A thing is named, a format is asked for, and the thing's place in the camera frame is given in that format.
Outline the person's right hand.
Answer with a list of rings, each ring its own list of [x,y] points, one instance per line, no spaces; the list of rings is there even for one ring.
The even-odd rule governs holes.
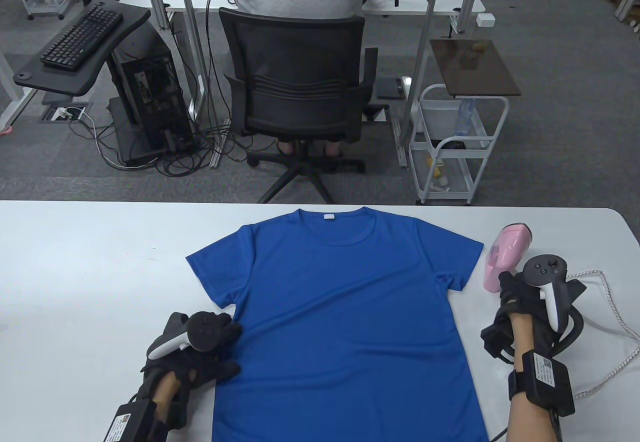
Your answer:
[[[582,334],[585,321],[573,305],[586,290],[585,284],[580,280],[571,279],[561,284],[562,289],[567,289],[567,314],[573,322],[573,327],[569,331],[557,332],[551,328],[546,301],[540,298],[540,290],[527,284],[523,273],[512,275],[510,272],[502,272],[498,279],[501,288],[500,308],[494,316],[493,323],[483,328],[480,333],[485,350],[493,358],[506,364],[514,364],[515,339],[510,320],[512,314],[532,317],[535,352],[548,359],[564,352]]]

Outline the person's left hand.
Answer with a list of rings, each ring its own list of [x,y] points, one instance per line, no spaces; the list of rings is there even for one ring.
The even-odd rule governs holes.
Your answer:
[[[141,369],[155,388],[162,376],[173,372],[183,387],[199,388],[211,381],[227,381],[240,373],[231,360],[231,348],[242,326],[226,312],[173,312],[162,334],[147,348]]]

